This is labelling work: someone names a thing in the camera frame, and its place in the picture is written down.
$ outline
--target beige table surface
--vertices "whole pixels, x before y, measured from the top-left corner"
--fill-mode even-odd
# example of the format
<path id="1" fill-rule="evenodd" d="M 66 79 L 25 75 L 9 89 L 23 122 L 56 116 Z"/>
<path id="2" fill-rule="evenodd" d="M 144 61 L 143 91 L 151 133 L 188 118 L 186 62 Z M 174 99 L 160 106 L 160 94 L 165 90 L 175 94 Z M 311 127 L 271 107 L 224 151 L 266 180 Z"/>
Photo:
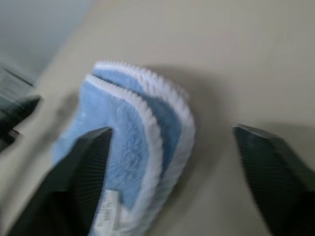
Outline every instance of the beige table surface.
<path id="1" fill-rule="evenodd" d="M 315 167 L 315 1 L 98 1 L 43 73 L 45 99 L 0 159 L 5 230 L 51 166 L 49 145 L 97 60 L 144 65 L 190 92 L 193 155 L 149 235 L 269 235 L 251 202 L 233 123 L 282 135 Z"/>

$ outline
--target care label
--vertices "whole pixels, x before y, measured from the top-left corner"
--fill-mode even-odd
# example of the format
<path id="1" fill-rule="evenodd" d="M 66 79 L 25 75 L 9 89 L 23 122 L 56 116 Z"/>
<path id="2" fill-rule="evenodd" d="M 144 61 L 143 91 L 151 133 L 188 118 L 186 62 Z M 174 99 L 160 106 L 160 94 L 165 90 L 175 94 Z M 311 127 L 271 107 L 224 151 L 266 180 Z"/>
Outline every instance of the care label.
<path id="1" fill-rule="evenodd" d="M 119 192 L 106 190 L 105 198 L 101 203 L 96 216 L 94 230 L 98 236 L 118 236 L 121 206 Z"/>

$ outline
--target folded towel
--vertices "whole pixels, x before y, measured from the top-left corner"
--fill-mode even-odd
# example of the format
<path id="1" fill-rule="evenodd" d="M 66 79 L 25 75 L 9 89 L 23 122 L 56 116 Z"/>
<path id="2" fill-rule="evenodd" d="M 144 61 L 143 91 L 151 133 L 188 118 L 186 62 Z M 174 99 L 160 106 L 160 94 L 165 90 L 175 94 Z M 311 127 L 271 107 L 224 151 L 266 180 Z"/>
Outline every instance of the folded towel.
<path id="1" fill-rule="evenodd" d="M 98 62 L 93 74 L 137 93 L 151 107 L 161 128 L 163 164 L 154 198 L 132 235 L 150 227 L 182 173 L 194 143 L 195 127 L 187 93 L 150 70 L 119 62 Z"/>
<path id="2" fill-rule="evenodd" d="M 58 162 L 79 136 L 105 126 L 113 127 L 105 188 L 118 191 L 123 208 L 121 229 L 130 232 L 143 218 L 161 174 L 160 127 L 145 100 L 88 75 L 81 86 L 75 119 L 53 145 L 53 157 Z M 96 214 L 102 204 L 101 198 Z"/>

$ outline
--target black plastic object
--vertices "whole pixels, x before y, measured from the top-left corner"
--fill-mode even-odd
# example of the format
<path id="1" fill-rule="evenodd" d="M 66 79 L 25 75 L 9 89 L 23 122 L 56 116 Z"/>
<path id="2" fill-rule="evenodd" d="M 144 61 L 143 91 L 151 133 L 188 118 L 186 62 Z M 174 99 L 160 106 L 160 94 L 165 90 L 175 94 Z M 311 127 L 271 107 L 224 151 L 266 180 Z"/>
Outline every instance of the black plastic object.
<path id="1" fill-rule="evenodd" d="M 33 113 L 40 100 L 40 96 L 30 96 L 0 107 L 0 152 L 14 143 L 19 135 L 14 127 Z"/>
<path id="2" fill-rule="evenodd" d="M 275 236 L 315 235 L 315 174 L 280 137 L 233 126 L 253 198 Z"/>
<path id="3" fill-rule="evenodd" d="M 102 192 L 112 131 L 80 137 L 44 179 L 9 236 L 87 236 Z"/>

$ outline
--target white trim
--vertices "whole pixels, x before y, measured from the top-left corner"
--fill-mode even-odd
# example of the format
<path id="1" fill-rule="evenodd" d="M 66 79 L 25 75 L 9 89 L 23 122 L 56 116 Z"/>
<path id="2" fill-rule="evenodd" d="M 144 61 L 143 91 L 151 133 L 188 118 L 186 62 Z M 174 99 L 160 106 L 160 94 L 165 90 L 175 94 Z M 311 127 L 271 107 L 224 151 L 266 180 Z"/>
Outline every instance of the white trim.
<path id="1" fill-rule="evenodd" d="M 143 214 L 146 212 L 159 182 L 163 155 L 160 128 L 148 104 L 137 94 L 92 75 L 87 75 L 85 80 L 106 93 L 128 102 L 136 109 L 144 124 L 146 139 L 148 141 L 149 158 L 139 196 L 128 216 L 129 218 L 124 219 L 124 222 L 128 222 L 126 230 L 131 231 L 139 224 Z"/>
<path id="2" fill-rule="evenodd" d="M 191 155 L 195 136 L 193 116 L 188 104 L 181 96 L 185 95 L 185 92 L 183 92 L 184 90 L 181 89 L 182 93 L 180 94 L 176 91 L 174 85 L 170 81 L 164 79 L 162 76 L 158 76 L 156 73 L 148 69 L 111 61 L 97 62 L 94 68 L 113 69 L 132 75 L 143 86 L 144 92 L 168 103 L 175 111 L 182 125 L 182 133 L 172 162 L 158 184 L 157 192 L 152 204 L 141 220 L 141 224 L 135 231 L 135 236 L 141 236 L 149 229 L 156 215 L 164 205 Z"/>

